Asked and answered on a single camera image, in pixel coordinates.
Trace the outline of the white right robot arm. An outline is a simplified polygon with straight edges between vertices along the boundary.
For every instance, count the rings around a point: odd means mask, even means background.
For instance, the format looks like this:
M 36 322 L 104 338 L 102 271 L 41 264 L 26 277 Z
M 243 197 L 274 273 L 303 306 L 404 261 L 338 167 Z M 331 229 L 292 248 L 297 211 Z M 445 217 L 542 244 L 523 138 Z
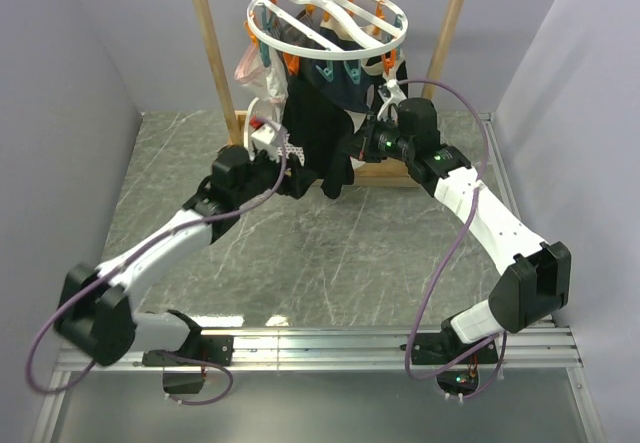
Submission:
M 463 362 L 477 341 L 503 331 L 517 333 L 567 304 L 569 249 L 522 224 L 470 160 L 442 143 L 430 100 L 409 98 L 368 115 L 345 149 L 366 163 L 402 162 L 411 179 L 462 222 L 494 263 L 499 280 L 489 296 L 441 325 L 439 343 L 448 360 Z

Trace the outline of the white round clip hanger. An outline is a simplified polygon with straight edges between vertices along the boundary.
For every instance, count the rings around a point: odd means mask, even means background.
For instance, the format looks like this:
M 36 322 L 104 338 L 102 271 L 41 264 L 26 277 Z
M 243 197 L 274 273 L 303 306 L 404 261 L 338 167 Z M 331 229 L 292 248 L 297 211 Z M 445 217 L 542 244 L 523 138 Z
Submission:
M 327 82 L 343 72 L 358 85 L 373 61 L 397 78 L 408 18 L 391 0 L 252 0 L 245 28 L 264 65 L 277 56 L 290 76 L 309 63 Z

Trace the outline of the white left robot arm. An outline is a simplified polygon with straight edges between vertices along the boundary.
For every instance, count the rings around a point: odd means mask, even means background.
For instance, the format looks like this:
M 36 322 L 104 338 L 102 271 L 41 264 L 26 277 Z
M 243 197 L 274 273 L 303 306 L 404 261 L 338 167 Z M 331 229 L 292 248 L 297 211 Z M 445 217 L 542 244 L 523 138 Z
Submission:
M 182 259 L 219 240 L 242 214 L 275 194 L 299 199 L 317 178 L 294 155 L 222 149 L 210 175 L 163 227 L 95 268 L 79 264 L 68 272 L 54 330 L 101 366 L 130 351 L 166 352 L 180 365 L 192 364 L 204 355 L 201 326 L 176 310 L 138 312 L 147 291 Z

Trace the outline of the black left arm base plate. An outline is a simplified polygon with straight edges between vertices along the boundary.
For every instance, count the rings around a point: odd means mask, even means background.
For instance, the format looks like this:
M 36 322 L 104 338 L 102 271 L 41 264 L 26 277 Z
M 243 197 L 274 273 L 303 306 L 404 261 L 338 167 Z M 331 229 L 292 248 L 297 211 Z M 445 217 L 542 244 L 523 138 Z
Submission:
M 186 342 L 173 352 L 154 350 L 145 352 L 142 365 L 148 367 L 173 367 L 179 365 L 206 366 L 217 364 L 229 366 L 234 350 L 234 337 L 228 334 L 189 336 Z

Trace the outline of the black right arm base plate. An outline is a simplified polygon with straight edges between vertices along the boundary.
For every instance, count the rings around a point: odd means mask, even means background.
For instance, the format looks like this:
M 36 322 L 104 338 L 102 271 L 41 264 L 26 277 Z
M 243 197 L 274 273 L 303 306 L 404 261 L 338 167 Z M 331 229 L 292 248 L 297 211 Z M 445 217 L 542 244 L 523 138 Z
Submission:
M 449 330 L 440 332 L 418 332 L 411 349 L 411 363 L 416 366 L 443 366 L 464 352 L 470 350 L 476 342 L 465 344 L 457 340 L 456 335 Z M 478 349 L 474 356 L 480 364 L 498 362 L 496 337 Z

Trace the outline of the black boxer underwear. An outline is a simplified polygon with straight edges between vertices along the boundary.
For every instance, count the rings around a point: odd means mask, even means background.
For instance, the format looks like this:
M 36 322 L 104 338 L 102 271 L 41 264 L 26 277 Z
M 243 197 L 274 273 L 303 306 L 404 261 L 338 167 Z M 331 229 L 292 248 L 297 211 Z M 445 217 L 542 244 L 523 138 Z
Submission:
M 343 148 L 354 134 L 352 119 L 303 77 L 293 76 L 287 92 L 282 123 L 289 141 L 303 149 L 304 167 L 323 180 L 324 195 L 337 199 L 343 186 L 354 183 L 350 156 Z

